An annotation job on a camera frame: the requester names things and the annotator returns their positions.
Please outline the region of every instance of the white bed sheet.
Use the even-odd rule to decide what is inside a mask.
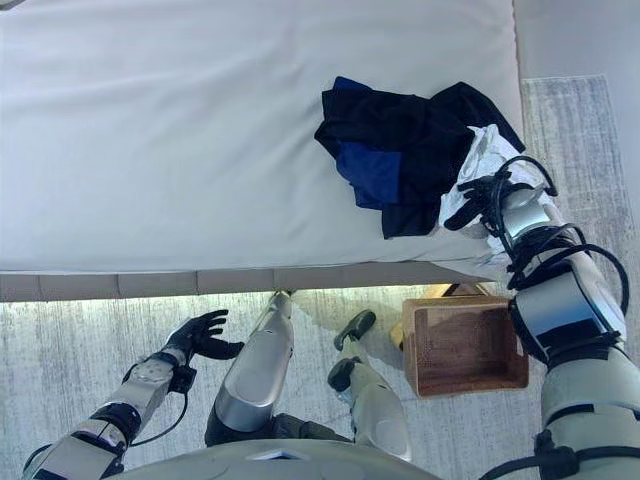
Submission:
[[[2,271],[476,272],[487,252],[384,240],[313,133],[336,75],[462,80],[521,131],[511,0],[27,0],[0,22]]]

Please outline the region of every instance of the blue clothing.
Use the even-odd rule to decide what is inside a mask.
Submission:
[[[315,139],[352,185],[356,205],[382,211],[385,238],[426,235],[434,227],[440,197],[455,184],[474,138],[467,125],[495,123],[524,150],[491,100],[465,83],[428,100],[337,77],[322,105]]]

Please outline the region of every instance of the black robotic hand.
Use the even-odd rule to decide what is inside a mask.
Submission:
[[[505,172],[504,175],[505,178],[509,178],[511,173]],[[465,192],[464,197],[467,199],[467,203],[465,203],[460,210],[444,222],[445,228],[454,231],[460,230],[471,223],[471,221],[478,215],[481,215],[480,221],[485,224],[485,226],[490,224],[491,222],[489,221],[490,219],[488,218],[488,215],[490,211],[491,192],[493,190],[494,182],[494,176],[488,175],[458,185],[458,190]],[[500,192],[500,201],[502,202],[503,199],[513,192],[523,188],[533,189],[531,185],[526,183],[512,183],[510,181],[506,181]]]
[[[196,353],[217,360],[237,357],[244,347],[243,342],[229,343],[213,338],[222,333],[220,325],[226,323],[225,315],[228,313],[229,310],[216,310],[187,320],[169,335],[164,348],[182,350],[187,357],[187,363]]]

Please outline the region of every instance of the fabric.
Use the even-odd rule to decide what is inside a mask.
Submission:
[[[475,138],[469,149],[469,153],[465,158],[462,168],[458,172],[456,184],[449,192],[442,195],[440,214],[438,216],[438,225],[445,226],[447,219],[451,218],[466,203],[464,194],[458,189],[461,185],[481,177],[493,175],[504,162],[519,155],[516,150],[505,138],[500,135],[496,125],[489,125],[483,128],[469,127],[474,132]],[[524,162],[514,163],[510,168],[510,181],[512,183],[526,183],[535,187],[541,183],[541,177],[537,174],[535,168]],[[542,194],[541,202],[551,203],[551,199],[547,194]],[[477,225],[480,217],[477,216],[469,224],[468,227]]]
[[[486,248],[385,241],[313,132],[339,74],[422,97],[464,80],[519,131],[511,0],[27,0],[0,17],[4,272],[249,279]]]
[[[439,108],[453,112],[465,125],[485,127],[494,124],[500,135],[519,153],[524,143],[495,104],[485,95],[464,82],[437,93],[431,101]]]
[[[495,124],[524,150],[493,102],[463,82],[428,100],[337,77],[322,105],[315,138],[353,187],[356,205],[382,210],[385,239],[434,228],[440,197],[455,184],[473,141],[467,125]]]

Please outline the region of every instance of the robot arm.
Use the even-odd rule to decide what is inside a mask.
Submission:
[[[500,193],[515,161],[536,165],[548,186]],[[529,157],[507,162],[494,177],[483,216],[510,256],[510,303],[525,350],[545,363],[544,431],[535,456],[497,467],[483,480],[540,467],[543,480],[634,478],[640,469],[640,372],[624,353],[628,279],[618,260],[588,244],[578,227],[565,224],[553,204],[538,201],[556,190]],[[620,275],[618,304],[591,254],[603,255]]]
[[[196,371],[189,367],[195,353],[227,359],[235,357],[242,343],[211,338],[222,333],[213,328],[226,320],[226,310],[188,320],[175,330],[166,345],[134,365],[122,385],[88,420],[51,446],[37,450],[27,461],[25,479],[99,479],[124,469],[122,458],[147,425],[167,393],[185,394]]]

